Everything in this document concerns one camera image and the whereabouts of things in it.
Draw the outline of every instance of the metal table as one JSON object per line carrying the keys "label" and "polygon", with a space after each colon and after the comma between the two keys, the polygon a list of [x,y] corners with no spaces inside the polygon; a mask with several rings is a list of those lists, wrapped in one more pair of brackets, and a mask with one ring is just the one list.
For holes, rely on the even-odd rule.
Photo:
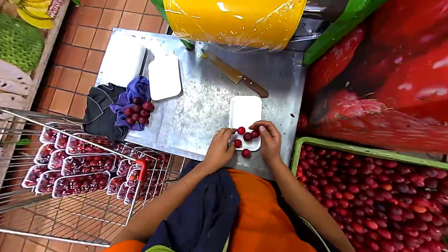
{"label": "metal table", "polygon": [[[214,133],[228,126],[230,99],[256,93],[244,85],[236,85],[209,60],[201,57],[200,48],[206,48],[207,43],[197,42],[195,51],[189,52],[174,36],[117,28],[112,31],[112,37],[123,35],[141,39],[150,52],[144,62],[144,76],[147,77],[148,63],[153,60],[152,51],[172,53],[179,58],[182,83],[180,95],[153,101],[155,111],[149,125],[143,131],[130,131],[125,140],[202,161]],[[306,68],[301,65],[303,53],[238,54],[211,46],[207,49],[269,92],[269,98],[262,99],[262,119],[272,121],[282,134],[281,157],[289,165],[306,73]],[[106,50],[104,58],[113,53]],[[102,66],[96,85],[103,84],[101,75],[105,71],[107,69]],[[227,167],[273,179],[259,150],[253,152],[250,159],[237,152]]]}

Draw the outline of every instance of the wooden knife handle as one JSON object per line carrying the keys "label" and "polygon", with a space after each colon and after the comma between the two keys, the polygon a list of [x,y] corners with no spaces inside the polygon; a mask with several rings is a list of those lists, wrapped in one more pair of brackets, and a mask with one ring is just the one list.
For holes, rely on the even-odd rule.
{"label": "wooden knife handle", "polygon": [[241,78],[240,82],[249,87],[250,89],[252,89],[253,91],[255,91],[255,93],[257,93],[261,98],[267,98],[269,96],[266,89],[262,88],[260,85],[258,85],[253,80],[247,78],[244,75]]}

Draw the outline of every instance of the purple cloth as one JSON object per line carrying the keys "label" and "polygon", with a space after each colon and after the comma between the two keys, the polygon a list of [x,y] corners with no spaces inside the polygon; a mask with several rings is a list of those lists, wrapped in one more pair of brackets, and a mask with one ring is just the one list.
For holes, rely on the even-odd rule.
{"label": "purple cloth", "polygon": [[134,123],[130,125],[126,123],[126,115],[123,110],[133,107],[132,99],[140,97],[144,102],[151,101],[151,94],[149,92],[149,81],[144,76],[138,76],[129,82],[126,92],[121,93],[118,96],[118,101],[112,105],[110,108],[112,112],[116,114],[115,126],[128,126],[131,130],[142,131],[145,126],[142,124]]}

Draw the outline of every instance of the knife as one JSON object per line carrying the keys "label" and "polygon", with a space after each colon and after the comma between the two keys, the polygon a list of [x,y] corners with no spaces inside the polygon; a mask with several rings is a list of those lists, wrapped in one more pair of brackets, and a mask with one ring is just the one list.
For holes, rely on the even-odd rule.
{"label": "knife", "polygon": [[209,59],[225,76],[227,76],[235,84],[243,83],[248,88],[255,91],[255,93],[257,93],[261,98],[267,98],[269,96],[268,92],[264,88],[255,83],[253,80],[247,78],[231,65],[225,63],[222,59],[218,58],[213,53],[202,49],[202,56],[205,56],[205,58]]}

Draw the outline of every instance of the orange shirt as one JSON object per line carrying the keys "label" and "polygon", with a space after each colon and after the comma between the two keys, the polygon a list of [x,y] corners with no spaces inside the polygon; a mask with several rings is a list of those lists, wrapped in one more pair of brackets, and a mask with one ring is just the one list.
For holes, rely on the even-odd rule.
{"label": "orange shirt", "polygon": [[[277,203],[272,185],[253,174],[228,169],[235,183],[240,204],[235,224],[230,232],[228,252],[239,251],[301,251],[316,252],[301,241],[288,216]],[[105,252],[139,252],[144,244],[124,241]]]}

